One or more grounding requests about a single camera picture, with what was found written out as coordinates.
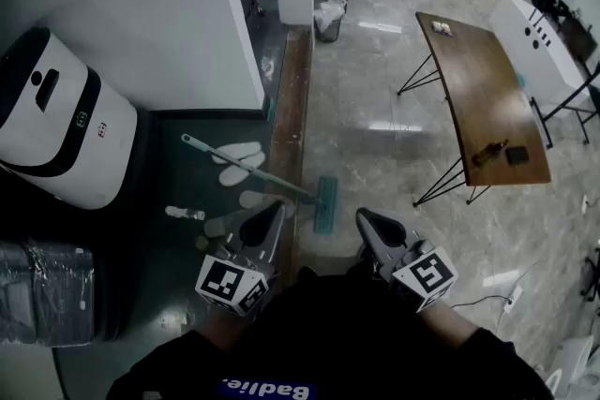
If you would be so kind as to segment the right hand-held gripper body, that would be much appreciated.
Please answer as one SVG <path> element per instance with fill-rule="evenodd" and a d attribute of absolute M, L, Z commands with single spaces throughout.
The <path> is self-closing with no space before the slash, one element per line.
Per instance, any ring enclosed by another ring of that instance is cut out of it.
<path fill-rule="evenodd" d="M 458 272 L 441 246 L 417 241 L 407 253 L 380 270 L 393 293 L 414 313 L 440 300 L 458 280 Z"/>

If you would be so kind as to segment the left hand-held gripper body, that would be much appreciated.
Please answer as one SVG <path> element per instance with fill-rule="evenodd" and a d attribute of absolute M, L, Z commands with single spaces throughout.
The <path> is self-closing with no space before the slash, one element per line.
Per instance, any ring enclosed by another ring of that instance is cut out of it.
<path fill-rule="evenodd" d="M 220 238 L 204 256 L 195 291 L 212 306 L 240 318 L 251 316 L 276 284 L 277 250 L 277 240 L 248 246 Z"/>

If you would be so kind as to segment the teal mop metal pole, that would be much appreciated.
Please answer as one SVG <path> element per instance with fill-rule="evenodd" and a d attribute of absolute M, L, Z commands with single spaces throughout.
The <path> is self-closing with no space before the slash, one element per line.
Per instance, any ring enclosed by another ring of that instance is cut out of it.
<path fill-rule="evenodd" d="M 186 133 L 181 136 L 181 141 L 203 153 L 216 156 L 226 163 L 247 172 L 249 175 L 260 178 L 264 182 L 279 185 L 294 191 L 303 203 L 313 204 L 315 206 L 313 231 L 318 234 L 326 235 L 330 235 L 333 232 L 338 204 L 338 178 L 321 176 L 317 184 L 317 191 L 315 194 L 312 194 L 302 187 L 294 185 L 276 175 L 249 166 L 241 160 L 235 159 Z"/>

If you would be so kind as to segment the person's right forearm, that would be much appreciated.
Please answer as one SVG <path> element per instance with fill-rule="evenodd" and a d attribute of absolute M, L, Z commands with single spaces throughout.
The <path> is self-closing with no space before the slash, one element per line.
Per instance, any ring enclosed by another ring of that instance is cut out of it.
<path fill-rule="evenodd" d="M 439 340 L 451 348 L 460 347 L 479 330 L 476 324 L 441 300 L 424 308 L 417 316 Z"/>

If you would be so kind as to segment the person's left forearm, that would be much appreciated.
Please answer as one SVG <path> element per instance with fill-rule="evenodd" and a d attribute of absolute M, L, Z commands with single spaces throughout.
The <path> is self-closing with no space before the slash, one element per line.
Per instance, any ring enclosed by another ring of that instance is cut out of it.
<path fill-rule="evenodd" d="M 211 306 L 207 319 L 200 327 L 200 333 L 213 344 L 226 348 L 236 341 L 247 326 L 248 322 L 245 318 L 240 318 L 218 306 Z"/>

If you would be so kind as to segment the clear plastic bottle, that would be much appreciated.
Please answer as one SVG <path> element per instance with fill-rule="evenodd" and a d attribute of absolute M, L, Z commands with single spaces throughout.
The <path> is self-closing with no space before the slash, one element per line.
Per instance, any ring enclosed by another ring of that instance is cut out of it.
<path fill-rule="evenodd" d="M 181 208 L 171 205 L 165 207 L 165 214 L 173 218 L 183 218 L 198 221 L 204 221 L 205 219 L 204 211 L 189 208 Z"/>

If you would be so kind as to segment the white power strip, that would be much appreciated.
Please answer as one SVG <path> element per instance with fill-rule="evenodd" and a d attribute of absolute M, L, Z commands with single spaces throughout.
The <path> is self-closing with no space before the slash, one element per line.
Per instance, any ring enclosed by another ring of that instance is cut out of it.
<path fill-rule="evenodd" d="M 519 300 L 522 292 L 523 292 L 523 288 L 520 285 L 515 285 L 513 291 L 508 296 L 508 300 L 506 301 L 505 305 L 503 306 L 503 311 L 505 313 L 510 313 L 512 311 L 512 309 L 516 305 L 517 301 Z"/>

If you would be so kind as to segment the person's black shirt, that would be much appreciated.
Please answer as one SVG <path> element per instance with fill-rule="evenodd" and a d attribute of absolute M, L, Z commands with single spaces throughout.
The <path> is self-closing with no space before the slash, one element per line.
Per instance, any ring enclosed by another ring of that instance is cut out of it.
<path fill-rule="evenodd" d="M 226 348 L 200 327 L 157 348 L 106 400 L 553 400 L 513 344 L 480 326 L 451 348 L 358 267 L 309 268 Z"/>

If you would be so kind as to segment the amber glass bottle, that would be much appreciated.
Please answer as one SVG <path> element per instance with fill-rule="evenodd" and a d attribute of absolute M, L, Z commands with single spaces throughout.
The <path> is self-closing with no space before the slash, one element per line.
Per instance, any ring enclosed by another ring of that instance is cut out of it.
<path fill-rule="evenodd" d="M 497 158 L 507 144 L 508 140 L 489 143 L 472 156 L 472 163 L 475 167 L 483 167 L 490 160 Z"/>

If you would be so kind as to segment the black phone on table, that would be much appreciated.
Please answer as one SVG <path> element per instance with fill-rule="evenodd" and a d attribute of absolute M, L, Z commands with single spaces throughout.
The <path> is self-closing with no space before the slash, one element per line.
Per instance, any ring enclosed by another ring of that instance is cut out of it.
<path fill-rule="evenodd" d="M 530 156 L 525 146 L 512 146 L 504 149 L 505 157 L 509 165 L 524 165 L 530 161 Z"/>

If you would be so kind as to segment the wooden table black legs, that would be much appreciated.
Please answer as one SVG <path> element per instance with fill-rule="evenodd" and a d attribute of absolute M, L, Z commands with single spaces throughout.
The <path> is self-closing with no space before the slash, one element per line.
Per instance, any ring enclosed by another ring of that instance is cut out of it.
<path fill-rule="evenodd" d="M 523 94 L 518 75 L 500 41 L 489 30 L 440 15 L 418 11 L 416 20 L 428 47 L 427 59 L 434 70 L 414 71 L 397 90 L 402 96 L 439 81 L 457 135 L 459 158 L 418 200 L 419 207 L 458 188 L 467 186 L 472 204 L 494 186 L 545 185 L 550 183 L 546 148 L 532 107 Z M 432 21 L 450 25 L 452 36 L 435 34 Z M 483 167 L 472 163 L 474 154 L 491 142 L 508 140 L 500 155 Z M 530 161 L 508 164 L 504 149 L 525 146 Z"/>

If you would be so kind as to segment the plastic wrapped black case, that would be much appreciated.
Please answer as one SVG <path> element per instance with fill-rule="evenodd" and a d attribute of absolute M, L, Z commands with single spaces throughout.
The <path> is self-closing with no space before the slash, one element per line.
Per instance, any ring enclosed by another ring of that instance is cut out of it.
<path fill-rule="evenodd" d="M 0 240 L 0 344 L 75 347 L 95 337 L 90 250 Z"/>

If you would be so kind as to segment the white black dock appliance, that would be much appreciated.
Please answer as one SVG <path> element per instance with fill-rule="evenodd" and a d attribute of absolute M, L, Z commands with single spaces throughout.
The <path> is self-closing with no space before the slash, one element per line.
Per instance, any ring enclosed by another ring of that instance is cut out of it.
<path fill-rule="evenodd" d="M 113 203 L 138 113 L 46 27 L 0 57 L 0 168 L 84 210 Z"/>

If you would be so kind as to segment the white folding table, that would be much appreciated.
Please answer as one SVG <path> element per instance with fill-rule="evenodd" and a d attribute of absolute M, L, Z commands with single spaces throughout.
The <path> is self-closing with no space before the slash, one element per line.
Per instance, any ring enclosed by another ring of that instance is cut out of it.
<path fill-rule="evenodd" d="M 568 51 L 545 15 L 525 0 L 498 0 L 489 25 L 500 41 L 517 75 L 525 77 L 523 90 L 546 137 L 553 147 L 548 121 L 572 111 L 580 126 L 598 116 L 598 109 L 581 103 L 591 97 L 589 87 L 600 89 L 600 64 L 585 73 Z"/>

